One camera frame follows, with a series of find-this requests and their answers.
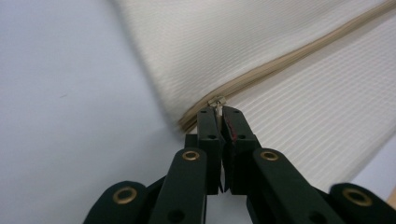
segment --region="zipper teeth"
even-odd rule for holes
[[[297,63],[304,57],[316,52],[319,49],[326,47],[335,40],[349,34],[350,32],[362,27],[365,23],[372,21],[373,19],[381,16],[382,14],[391,11],[396,7],[395,0],[388,0],[383,4],[370,9],[369,11],[359,15],[352,19],[346,24],[342,25],[338,29],[328,33],[327,35],[311,42],[297,50],[294,50],[282,57],[274,59],[269,63],[265,63],[262,66],[254,68],[249,72],[237,77],[231,81],[228,81],[224,85],[218,87],[216,90],[210,92],[195,105],[193,105],[178,121],[180,128],[188,133],[193,129],[196,124],[196,113],[203,107],[207,106],[208,102],[216,97],[223,96],[230,99],[238,92],[243,91],[249,87],[252,87],[265,79],[281,72],[287,67]]]

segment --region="zipper pull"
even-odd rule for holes
[[[207,103],[209,106],[216,108],[216,120],[218,122],[219,132],[221,132],[222,107],[227,104],[227,101],[224,96],[216,96]]]

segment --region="beige fabric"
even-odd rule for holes
[[[199,111],[200,108],[204,107],[208,101],[213,99],[216,96],[226,96],[230,97],[237,94],[240,91],[248,89],[250,86],[257,84],[260,81],[264,81],[270,76],[275,75],[281,70],[287,68],[288,66],[298,62],[303,57],[327,46],[333,41],[347,35],[349,32],[352,32],[356,28],[361,27],[367,21],[374,19],[375,17],[381,16],[386,13],[388,10],[391,10],[396,7],[396,2],[388,1],[385,4],[382,4],[378,7],[375,7],[353,20],[347,22],[343,26],[338,29],[330,32],[329,34],[323,36],[322,38],[315,40],[293,52],[290,52],[286,55],[283,55],[279,58],[274,59],[269,63],[265,63],[262,66],[254,68],[247,73],[237,77],[224,85],[221,85],[217,89],[210,92],[203,99],[197,102],[194,106],[192,106],[179,120],[178,124],[183,130],[190,130],[196,122],[195,114]]]
[[[263,147],[323,190],[396,131],[396,10],[229,99]]]
[[[393,190],[393,192],[389,195],[388,198],[388,204],[392,206],[394,209],[396,209],[396,188]]]
[[[396,1],[116,2],[158,96],[176,123],[225,83]]]

